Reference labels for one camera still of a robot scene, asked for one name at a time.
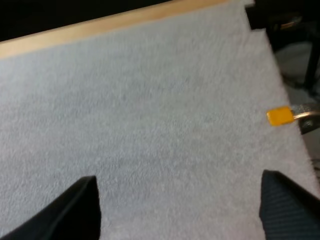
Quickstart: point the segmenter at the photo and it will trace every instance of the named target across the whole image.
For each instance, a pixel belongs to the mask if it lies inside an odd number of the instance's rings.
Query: wooden edge
[[[173,0],[3,41],[0,42],[0,58],[69,43],[139,23],[180,15],[225,1],[226,0]]]

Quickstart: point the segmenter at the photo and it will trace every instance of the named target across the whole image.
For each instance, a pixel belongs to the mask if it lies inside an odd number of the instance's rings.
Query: yellow tab
[[[272,126],[280,126],[295,121],[294,115],[288,106],[271,109],[266,113],[266,115]]]

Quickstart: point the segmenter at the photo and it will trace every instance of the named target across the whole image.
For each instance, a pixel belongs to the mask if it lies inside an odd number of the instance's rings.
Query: black object
[[[0,240],[98,240],[100,227],[97,179],[86,176]]]
[[[0,41],[169,0],[0,0]]]
[[[304,83],[295,83],[314,96],[320,58],[319,0],[255,0],[245,8],[251,29],[266,29],[272,49],[296,42],[310,42],[312,50]]]
[[[320,201],[278,171],[263,172],[259,215],[267,240],[320,239]]]

